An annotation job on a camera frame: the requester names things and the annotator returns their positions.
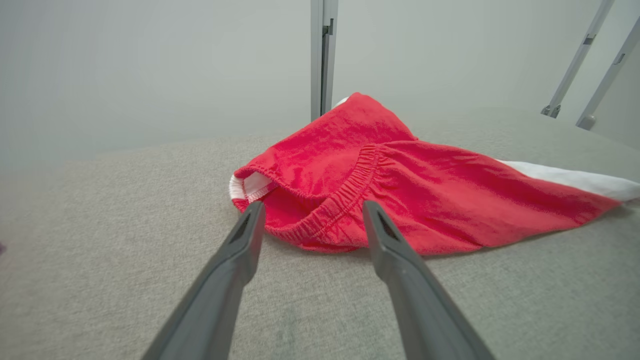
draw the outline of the gray textured surface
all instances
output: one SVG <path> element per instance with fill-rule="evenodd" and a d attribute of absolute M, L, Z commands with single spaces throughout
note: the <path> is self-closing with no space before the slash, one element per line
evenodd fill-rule
<path fill-rule="evenodd" d="M 506 110 L 404 119 L 423 140 L 640 181 L 640 153 Z M 0 188 L 0 357 L 136 359 L 238 217 L 233 170 L 286 134 L 111 153 Z M 427 259 L 499 359 L 640 353 L 640 211 Z M 231 359 L 400 359 L 368 250 L 323 255 L 267 238 Z"/>

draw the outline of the red garment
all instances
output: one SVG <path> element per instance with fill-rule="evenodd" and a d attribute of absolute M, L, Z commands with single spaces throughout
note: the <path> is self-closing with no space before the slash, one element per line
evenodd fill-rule
<path fill-rule="evenodd" d="M 368 246 L 364 200 L 380 203 L 419 254 L 571 229 L 620 204 L 476 152 L 419 141 L 391 111 L 358 93 L 234 175 L 254 172 L 272 183 L 251 199 L 234 199 L 236 207 L 262 200 L 267 232 L 321 252 Z"/>

